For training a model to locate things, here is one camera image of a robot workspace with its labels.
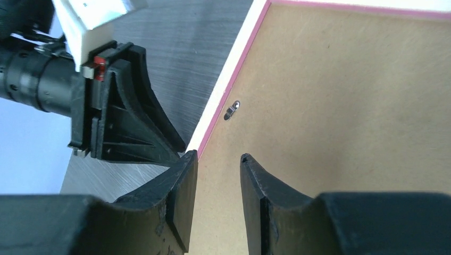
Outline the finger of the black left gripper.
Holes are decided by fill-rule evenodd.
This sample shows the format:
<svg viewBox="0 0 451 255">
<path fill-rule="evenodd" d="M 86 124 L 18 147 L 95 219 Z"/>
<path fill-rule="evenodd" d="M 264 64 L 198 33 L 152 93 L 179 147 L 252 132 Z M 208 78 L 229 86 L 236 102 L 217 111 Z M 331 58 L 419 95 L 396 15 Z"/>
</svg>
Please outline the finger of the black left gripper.
<svg viewBox="0 0 451 255">
<path fill-rule="evenodd" d="M 151 88 L 146 49 L 119 44 L 108 57 L 105 84 L 107 154 L 178 154 L 186 144 Z"/>
</svg>

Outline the metal retaining clip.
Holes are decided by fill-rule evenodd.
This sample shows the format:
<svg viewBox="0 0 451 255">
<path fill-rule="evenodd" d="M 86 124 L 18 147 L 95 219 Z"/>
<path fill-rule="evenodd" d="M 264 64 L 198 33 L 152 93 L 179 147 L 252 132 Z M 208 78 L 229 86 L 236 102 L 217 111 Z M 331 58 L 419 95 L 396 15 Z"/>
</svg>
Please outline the metal retaining clip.
<svg viewBox="0 0 451 255">
<path fill-rule="evenodd" d="M 225 121 L 228 121 L 232 118 L 233 114 L 239 109 L 240 107 L 240 101 L 236 100 L 231 106 L 228 107 L 226 110 L 223 119 Z"/>
</svg>

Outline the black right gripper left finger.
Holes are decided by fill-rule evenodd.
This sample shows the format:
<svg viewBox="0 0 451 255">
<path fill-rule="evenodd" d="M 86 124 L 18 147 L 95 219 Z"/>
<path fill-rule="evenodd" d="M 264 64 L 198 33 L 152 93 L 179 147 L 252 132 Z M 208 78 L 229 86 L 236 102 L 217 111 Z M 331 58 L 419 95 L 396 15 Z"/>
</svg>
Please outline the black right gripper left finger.
<svg viewBox="0 0 451 255">
<path fill-rule="evenodd" d="M 185 254 L 197 151 L 106 202 L 92 195 L 1 196 L 1 254 Z"/>
</svg>

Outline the brown backing board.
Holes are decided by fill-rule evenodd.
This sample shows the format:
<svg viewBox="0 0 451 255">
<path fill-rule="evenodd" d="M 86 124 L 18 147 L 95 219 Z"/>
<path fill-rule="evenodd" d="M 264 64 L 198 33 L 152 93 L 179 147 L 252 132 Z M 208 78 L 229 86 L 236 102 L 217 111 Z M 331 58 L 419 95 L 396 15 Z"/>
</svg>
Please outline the brown backing board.
<svg viewBox="0 0 451 255">
<path fill-rule="evenodd" d="M 450 19 L 273 1 L 199 155 L 190 254 L 247 254 L 244 153 L 310 196 L 450 193 Z"/>
</svg>

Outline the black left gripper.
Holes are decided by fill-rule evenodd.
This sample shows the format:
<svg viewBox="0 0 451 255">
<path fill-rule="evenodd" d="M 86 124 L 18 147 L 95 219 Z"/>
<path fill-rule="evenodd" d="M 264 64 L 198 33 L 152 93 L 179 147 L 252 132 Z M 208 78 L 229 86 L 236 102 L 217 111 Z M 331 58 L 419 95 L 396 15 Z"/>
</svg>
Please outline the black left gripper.
<svg viewBox="0 0 451 255">
<path fill-rule="evenodd" d="M 110 163 L 171 166 L 181 136 L 158 101 L 145 67 L 119 59 L 105 80 L 74 69 L 65 38 L 49 32 L 50 1 L 1 1 L 1 97 L 71 119 L 69 147 Z"/>
</svg>

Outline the pink wooden picture frame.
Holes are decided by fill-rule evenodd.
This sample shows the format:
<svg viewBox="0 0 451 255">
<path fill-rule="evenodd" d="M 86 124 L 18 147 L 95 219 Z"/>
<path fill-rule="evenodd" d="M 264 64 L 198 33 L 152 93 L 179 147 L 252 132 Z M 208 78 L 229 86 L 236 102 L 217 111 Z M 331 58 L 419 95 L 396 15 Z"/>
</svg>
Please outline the pink wooden picture frame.
<svg viewBox="0 0 451 255">
<path fill-rule="evenodd" d="M 450 19 L 450 1 L 281 1 L 351 11 Z M 273 1 L 253 1 L 187 146 L 201 155 L 221 114 L 247 53 Z"/>
</svg>

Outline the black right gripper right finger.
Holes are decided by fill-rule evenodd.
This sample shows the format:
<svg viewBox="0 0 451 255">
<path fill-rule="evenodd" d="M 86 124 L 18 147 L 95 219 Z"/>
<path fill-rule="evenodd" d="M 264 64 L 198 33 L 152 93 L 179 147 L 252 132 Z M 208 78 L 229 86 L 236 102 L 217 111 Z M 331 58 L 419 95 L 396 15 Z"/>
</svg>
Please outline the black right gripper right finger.
<svg viewBox="0 0 451 255">
<path fill-rule="evenodd" d="M 450 254 L 450 196 L 325 192 L 311 198 L 240 159 L 249 254 Z"/>
</svg>

